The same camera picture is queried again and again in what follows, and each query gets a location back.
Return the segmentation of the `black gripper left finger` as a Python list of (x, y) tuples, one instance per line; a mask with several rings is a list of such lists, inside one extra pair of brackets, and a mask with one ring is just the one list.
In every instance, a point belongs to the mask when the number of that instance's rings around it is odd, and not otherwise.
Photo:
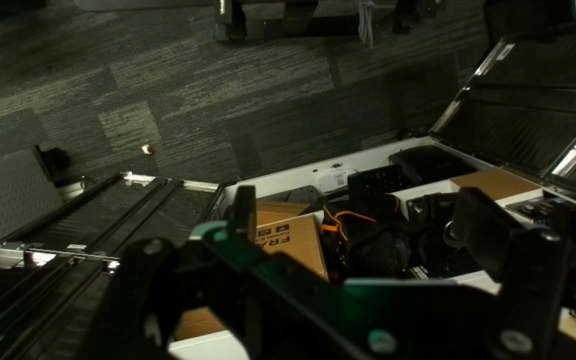
[(171, 360), (170, 343), (182, 317), (208, 309), (241, 344), (257, 355), (257, 323), (246, 256), (256, 229), (256, 189), (240, 187), (226, 223), (204, 223), (196, 238), (173, 246), (168, 238), (144, 238), (120, 256), (76, 360)]

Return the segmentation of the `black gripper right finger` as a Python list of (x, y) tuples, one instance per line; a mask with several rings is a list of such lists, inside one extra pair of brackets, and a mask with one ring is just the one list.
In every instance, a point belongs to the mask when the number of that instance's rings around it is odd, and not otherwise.
[(457, 192), (451, 235), (500, 284), (485, 324), (492, 355), (545, 360), (555, 339), (569, 243), (521, 227), (478, 189)]

